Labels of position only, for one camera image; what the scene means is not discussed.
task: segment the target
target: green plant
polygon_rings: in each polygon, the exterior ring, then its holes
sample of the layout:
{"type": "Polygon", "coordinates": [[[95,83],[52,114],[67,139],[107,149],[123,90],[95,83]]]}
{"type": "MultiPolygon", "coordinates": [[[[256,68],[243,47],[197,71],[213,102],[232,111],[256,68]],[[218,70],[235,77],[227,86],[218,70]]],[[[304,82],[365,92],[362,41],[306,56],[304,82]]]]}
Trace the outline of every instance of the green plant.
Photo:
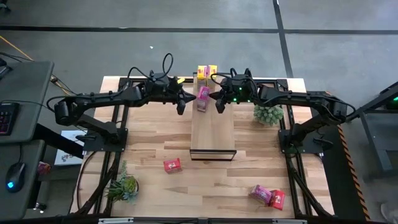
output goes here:
{"type": "Polygon", "coordinates": [[[254,119],[262,124],[273,126],[284,116],[284,111],[280,106],[263,107],[254,106],[254,119]]]}
{"type": "Polygon", "coordinates": [[[119,180],[114,180],[106,189],[107,196],[113,201],[133,202],[138,194],[138,183],[133,176],[127,176],[127,162],[123,161],[119,180]]]}

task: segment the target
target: computer mouse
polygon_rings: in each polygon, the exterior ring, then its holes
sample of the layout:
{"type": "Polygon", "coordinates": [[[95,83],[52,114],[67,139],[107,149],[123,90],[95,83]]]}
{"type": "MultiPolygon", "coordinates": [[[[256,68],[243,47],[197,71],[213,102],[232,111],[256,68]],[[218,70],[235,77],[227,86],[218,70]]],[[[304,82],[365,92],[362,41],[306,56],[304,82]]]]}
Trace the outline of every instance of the computer mouse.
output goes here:
{"type": "Polygon", "coordinates": [[[22,189],[25,182],[25,167],[23,162],[17,162],[10,166],[6,175],[6,189],[10,193],[16,193],[22,189]]]}

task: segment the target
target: wooden tabletop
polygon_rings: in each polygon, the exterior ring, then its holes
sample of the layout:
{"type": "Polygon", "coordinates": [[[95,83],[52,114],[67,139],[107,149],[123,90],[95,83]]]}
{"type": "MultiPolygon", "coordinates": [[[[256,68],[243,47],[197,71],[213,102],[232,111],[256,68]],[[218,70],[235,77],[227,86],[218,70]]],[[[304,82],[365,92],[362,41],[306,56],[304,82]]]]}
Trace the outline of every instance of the wooden tabletop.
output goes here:
{"type": "MultiPolygon", "coordinates": [[[[101,92],[117,90],[120,77],[104,77],[101,92]]],[[[304,80],[288,78],[289,90],[305,91],[304,80]]],[[[192,84],[184,89],[192,92],[192,84]]],[[[129,136],[122,160],[127,161],[127,174],[134,175],[140,185],[133,204],[116,202],[114,217],[212,217],[212,218],[293,218],[289,179],[285,157],[280,153],[278,126],[264,126],[253,120],[253,105],[234,105],[234,139],[238,151],[232,162],[191,161],[192,103],[183,115],[175,105],[149,103],[130,108],[127,121],[129,136]],[[183,171],[167,174],[163,161],[179,157],[183,171]],[[285,192],[283,211],[263,207],[248,197],[256,184],[285,192]]],[[[123,109],[119,113],[121,120],[123,109]]],[[[311,118],[309,108],[293,106],[295,122],[311,118]]],[[[95,118],[110,121],[113,107],[98,108],[95,118]]],[[[81,178],[80,198],[87,201],[100,179],[103,152],[93,156],[81,178]]],[[[321,160],[303,154],[308,188],[330,213],[330,193],[321,160]]],[[[298,199],[304,212],[300,188],[298,199]]],[[[74,200],[71,212],[76,211],[74,200]]]]}

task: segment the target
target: wooden block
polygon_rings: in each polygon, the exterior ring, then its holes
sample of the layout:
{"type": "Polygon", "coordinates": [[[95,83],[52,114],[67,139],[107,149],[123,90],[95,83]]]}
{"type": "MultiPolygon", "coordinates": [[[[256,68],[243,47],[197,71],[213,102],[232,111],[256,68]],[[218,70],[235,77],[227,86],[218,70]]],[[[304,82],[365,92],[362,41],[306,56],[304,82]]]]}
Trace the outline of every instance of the wooden block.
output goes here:
{"type": "MultiPolygon", "coordinates": [[[[195,78],[193,94],[197,93],[195,78]]],[[[219,114],[215,103],[214,99],[210,99],[207,111],[204,113],[197,110],[196,100],[193,102],[191,149],[235,149],[233,107],[225,105],[224,113],[219,114]]]]}

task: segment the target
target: small box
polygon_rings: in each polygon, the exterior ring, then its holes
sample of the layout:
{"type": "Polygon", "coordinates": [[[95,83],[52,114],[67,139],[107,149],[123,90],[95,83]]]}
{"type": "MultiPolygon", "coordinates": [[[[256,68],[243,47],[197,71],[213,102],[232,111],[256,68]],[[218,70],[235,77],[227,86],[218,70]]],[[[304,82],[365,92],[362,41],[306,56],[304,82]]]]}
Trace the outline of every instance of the small box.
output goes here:
{"type": "Polygon", "coordinates": [[[217,65],[208,65],[207,66],[207,86],[210,88],[215,87],[215,83],[211,80],[211,75],[217,73],[217,65]]]}
{"type": "Polygon", "coordinates": [[[198,111],[206,112],[209,102],[210,89],[207,86],[202,86],[199,89],[197,96],[197,109],[198,111]]]}
{"type": "Polygon", "coordinates": [[[281,190],[271,190],[271,193],[272,198],[269,206],[282,211],[284,207],[285,193],[281,190]]]}
{"type": "Polygon", "coordinates": [[[263,186],[257,184],[251,189],[249,196],[263,203],[264,205],[269,205],[272,193],[263,186]]]}
{"type": "Polygon", "coordinates": [[[168,174],[182,171],[180,158],[176,158],[170,161],[163,161],[164,171],[168,174]]]}
{"type": "Polygon", "coordinates": [[[197,82],[198,82],[198,90],[201,86],[206,86],[206,71],[207,66],[199,65],[198,66],[198,75],[197,75],[197,82]]]}

